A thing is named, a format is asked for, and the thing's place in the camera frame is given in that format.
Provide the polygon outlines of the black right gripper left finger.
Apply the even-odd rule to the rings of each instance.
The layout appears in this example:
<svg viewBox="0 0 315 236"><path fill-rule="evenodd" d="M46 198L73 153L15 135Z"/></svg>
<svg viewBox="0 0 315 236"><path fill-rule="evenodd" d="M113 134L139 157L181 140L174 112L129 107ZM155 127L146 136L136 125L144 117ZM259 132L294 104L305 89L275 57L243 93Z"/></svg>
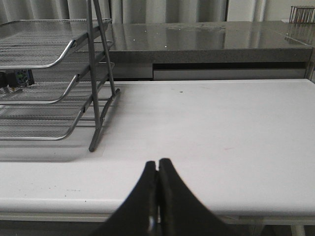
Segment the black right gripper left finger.
<svg viewBox="0 0 315 236"><path fill-rule="evenodd" d="M137 184L119 208L92 236L156 236L158 234L157 171L148 161Z"/></svg>

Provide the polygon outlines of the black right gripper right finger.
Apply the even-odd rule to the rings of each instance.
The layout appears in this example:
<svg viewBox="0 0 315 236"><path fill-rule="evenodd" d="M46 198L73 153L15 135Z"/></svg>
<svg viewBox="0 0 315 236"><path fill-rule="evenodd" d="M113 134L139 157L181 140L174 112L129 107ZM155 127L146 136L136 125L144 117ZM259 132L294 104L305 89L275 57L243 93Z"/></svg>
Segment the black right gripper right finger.
<svg viewBox="0 0 315 236"><path fill-rule="evenodd" d="M164 236L235 236L194 196L170 159L159 161L161 231Z"/></svg>

